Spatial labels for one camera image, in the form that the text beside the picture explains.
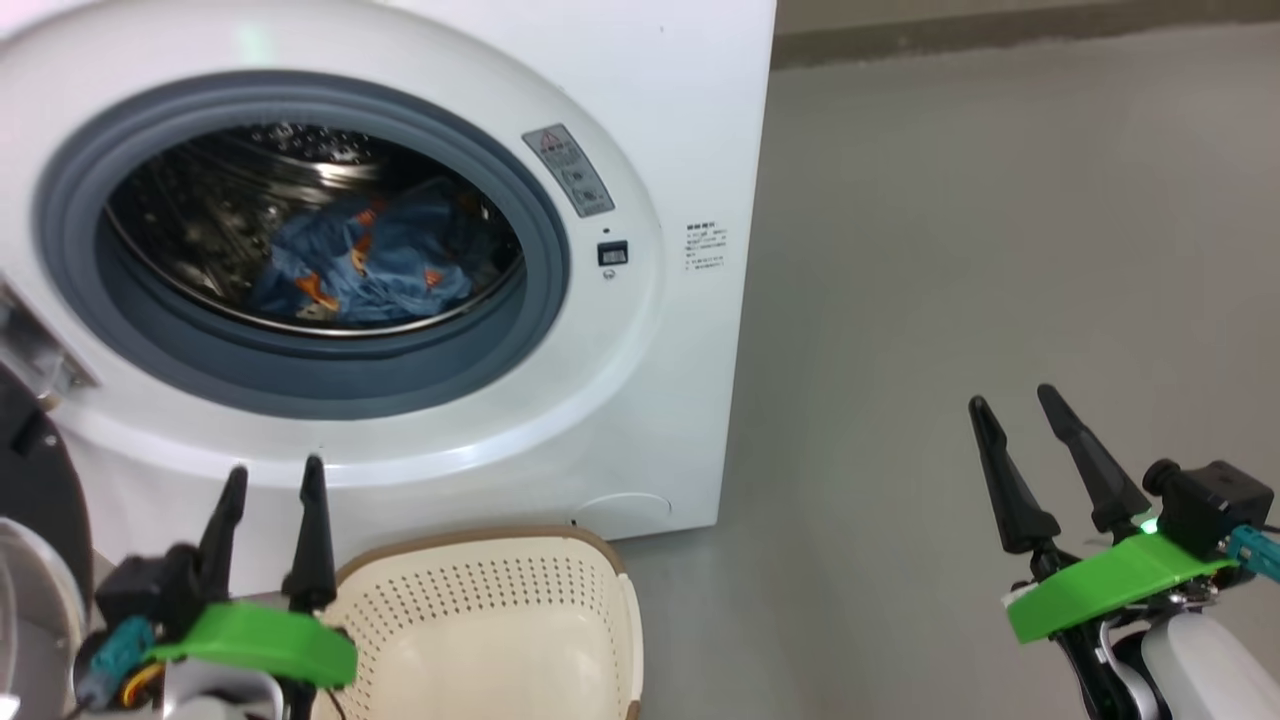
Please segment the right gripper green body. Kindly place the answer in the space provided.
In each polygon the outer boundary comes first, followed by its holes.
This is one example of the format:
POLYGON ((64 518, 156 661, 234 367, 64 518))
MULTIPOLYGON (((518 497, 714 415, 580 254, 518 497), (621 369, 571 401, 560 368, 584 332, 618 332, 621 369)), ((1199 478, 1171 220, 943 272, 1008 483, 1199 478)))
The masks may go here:
POLYGON ((1005 611, 1018 641, 1028 644, 1235 565, 1198 559, 1164 534, 1140 533, 1010 596, 1005 611))

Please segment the blue cartoon print garment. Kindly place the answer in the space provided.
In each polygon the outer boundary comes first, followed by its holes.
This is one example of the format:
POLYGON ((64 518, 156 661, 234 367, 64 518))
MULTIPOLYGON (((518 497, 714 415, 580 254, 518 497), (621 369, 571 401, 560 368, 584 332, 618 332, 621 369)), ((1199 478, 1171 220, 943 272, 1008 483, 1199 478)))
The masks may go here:
POLYGON ((390 306, 369 270, 384 206, 380 201, 335 202, 293 215, 271 236, 247 307, 269 316, 340 325, 390 322, 390 306))
POLYGON ((394 325, 445 314, 489 290, 503 232, 476 192, 431 179, 393 200, 375 199, 346 219, 353 273, 338 316, 351 325, 394 325))

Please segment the white front-load washing machine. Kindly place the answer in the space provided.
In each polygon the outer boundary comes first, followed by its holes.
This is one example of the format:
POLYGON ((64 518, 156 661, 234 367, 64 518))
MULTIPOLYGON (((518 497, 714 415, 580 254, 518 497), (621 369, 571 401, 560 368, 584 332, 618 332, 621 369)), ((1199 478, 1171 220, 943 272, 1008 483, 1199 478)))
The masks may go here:
POLYGON ((250 498, 230 587, 279 587, 302 465, 335 556, 605 495, 716 521, 778 0, 0 0, 0 278, 84 373, 52 419, 109 562, 250 498), (433 160, 515 231, 470 311, 385 334, 252 323, 125 245, 109 197, 237 126, 433 160), (522 135, 564 124, 616 209, 580 218, 522 135), (730 232, 686 273, 686 225, 730 232), (628 264, 598 266, 626 240, 628 264))

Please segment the round white filter cover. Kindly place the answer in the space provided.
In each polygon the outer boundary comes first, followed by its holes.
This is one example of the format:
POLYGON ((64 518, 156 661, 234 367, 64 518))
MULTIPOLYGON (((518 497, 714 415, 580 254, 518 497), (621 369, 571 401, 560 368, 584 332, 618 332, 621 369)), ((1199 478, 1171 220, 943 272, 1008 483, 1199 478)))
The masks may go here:
POLYGON ((591 498, 570 511, 564 524, 605 541, 621 541, 672 530, 672 503, 658 495, 625 492, 591 498))

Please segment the grey warning sticker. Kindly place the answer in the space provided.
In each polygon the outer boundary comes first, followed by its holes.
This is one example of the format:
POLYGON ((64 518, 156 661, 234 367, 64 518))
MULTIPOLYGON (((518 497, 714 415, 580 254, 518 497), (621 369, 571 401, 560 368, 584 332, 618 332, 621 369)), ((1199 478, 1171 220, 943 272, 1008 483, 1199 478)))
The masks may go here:
POLYGON ((577 217, 598 217, 616 209, 602 176, 564 124, 532 129, 522 135, 522 141, 550 173, 577 217))

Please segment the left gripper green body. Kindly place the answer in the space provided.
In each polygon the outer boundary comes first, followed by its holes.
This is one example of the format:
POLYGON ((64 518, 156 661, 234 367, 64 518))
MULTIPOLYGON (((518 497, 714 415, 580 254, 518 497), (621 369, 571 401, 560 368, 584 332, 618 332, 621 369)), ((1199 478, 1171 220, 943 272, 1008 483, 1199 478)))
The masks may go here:
POLYGON ((257 603, 212 603, 177 641, 159 641, 150 662, 198 660, 241 667, 317 689, 339 689, 357 678, 355 643, 312 615, 257 603))

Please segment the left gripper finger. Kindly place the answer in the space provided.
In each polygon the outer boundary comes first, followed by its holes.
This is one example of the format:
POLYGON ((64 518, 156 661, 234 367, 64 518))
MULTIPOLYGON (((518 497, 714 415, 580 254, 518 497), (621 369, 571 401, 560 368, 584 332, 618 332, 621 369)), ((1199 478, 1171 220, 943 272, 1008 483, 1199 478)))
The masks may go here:
POLYGON ((306 459, 300 502, 303 514, 283 594, 291 612, 317 612, 337 596, 325 464, 317 455, 306 459))
POLYGON ((230 598, 229 578, 236 528, 244 512, 248 470, 232 468, 198 543, 197 584, 206 602, 230 598))

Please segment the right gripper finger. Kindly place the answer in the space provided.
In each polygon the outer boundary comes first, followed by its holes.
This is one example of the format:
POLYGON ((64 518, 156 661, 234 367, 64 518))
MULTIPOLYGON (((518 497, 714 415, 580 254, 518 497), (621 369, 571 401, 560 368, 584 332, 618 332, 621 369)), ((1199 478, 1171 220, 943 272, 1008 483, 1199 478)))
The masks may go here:
POLYGON ((1043 550, 1061 532, 1056 518, 1036 501, 1009 452, 1006 433, 986 398, 972 397, 968 413, 1004 552, 1024 555, 1043 550))
POLYGON ((1091 500, 1096 530, 1111 536, 1140 534, 1134 519, 1148 512, 1151 503, 1138 484, 1055 386, 1038 386, 1037 397, 1051 430, 1071 455, 1091 500))

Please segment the printed text label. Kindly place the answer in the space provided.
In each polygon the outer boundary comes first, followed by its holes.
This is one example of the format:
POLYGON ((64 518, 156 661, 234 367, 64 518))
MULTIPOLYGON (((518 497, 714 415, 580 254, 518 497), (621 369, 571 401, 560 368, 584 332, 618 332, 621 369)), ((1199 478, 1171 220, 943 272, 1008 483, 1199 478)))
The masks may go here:
POLYGON ((717 222, 686 225, 682 246, 686 273, 714 272, 727 266, 731 240, 726 227, 717 222))

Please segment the cream perforated laundry basket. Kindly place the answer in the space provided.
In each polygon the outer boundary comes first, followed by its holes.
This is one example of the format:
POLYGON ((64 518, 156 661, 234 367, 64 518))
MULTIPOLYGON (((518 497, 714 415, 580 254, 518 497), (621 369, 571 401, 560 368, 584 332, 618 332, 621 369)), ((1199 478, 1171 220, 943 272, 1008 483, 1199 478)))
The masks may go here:
POLYGON ((577 527, 428 537, 337 575, 324 621, 357 676, 312 720, 640 720, 645 648, 621 556, 577 527))

